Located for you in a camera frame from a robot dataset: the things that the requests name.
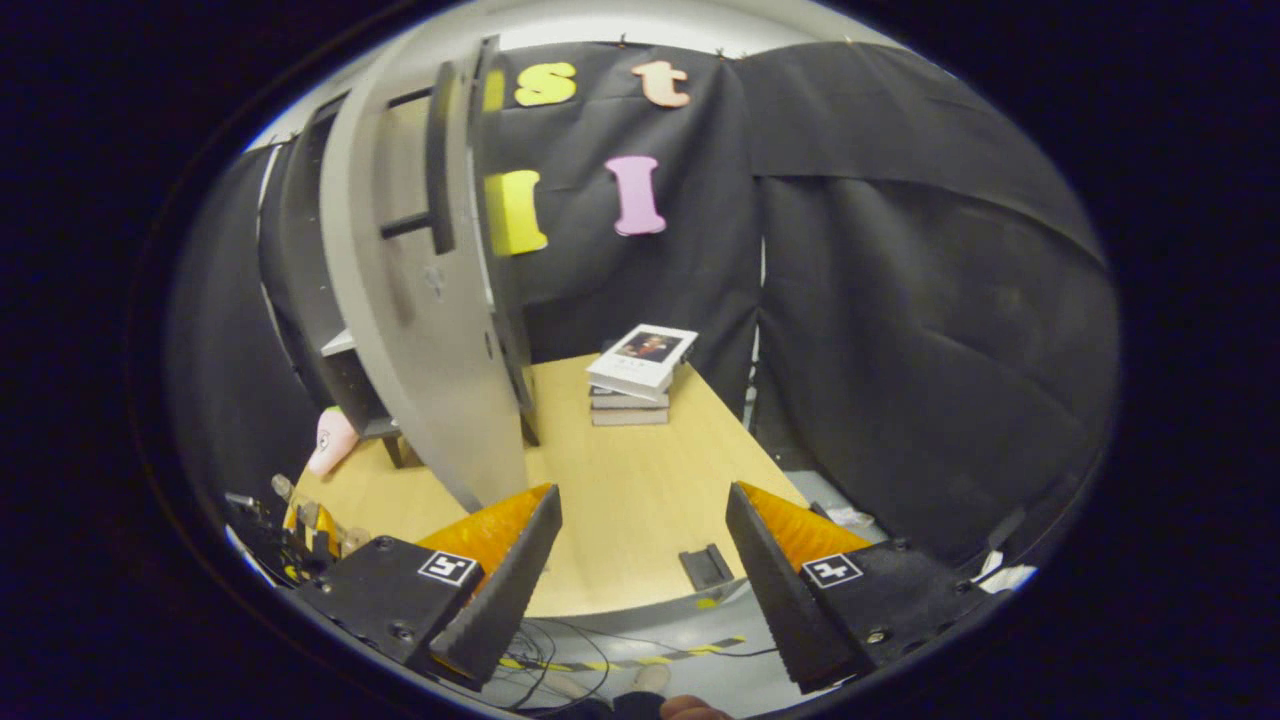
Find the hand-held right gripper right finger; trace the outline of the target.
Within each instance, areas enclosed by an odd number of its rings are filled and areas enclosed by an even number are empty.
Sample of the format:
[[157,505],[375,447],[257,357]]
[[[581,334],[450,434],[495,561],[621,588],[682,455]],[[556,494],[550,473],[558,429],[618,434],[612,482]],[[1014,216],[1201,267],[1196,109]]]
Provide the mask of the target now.
[[909,539],[872,543],[749,483],[731,486],[724,520],[803,693],[910,659],[993,602]]

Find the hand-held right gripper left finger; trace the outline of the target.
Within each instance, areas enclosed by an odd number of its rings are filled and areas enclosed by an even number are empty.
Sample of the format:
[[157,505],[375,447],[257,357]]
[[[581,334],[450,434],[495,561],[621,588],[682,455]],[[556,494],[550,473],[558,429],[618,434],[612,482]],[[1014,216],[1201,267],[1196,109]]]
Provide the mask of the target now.
[[541,484],[415,543],[375,537],[294,592],[390,661],[480,691],[520,629],[561,527],[559,488]]

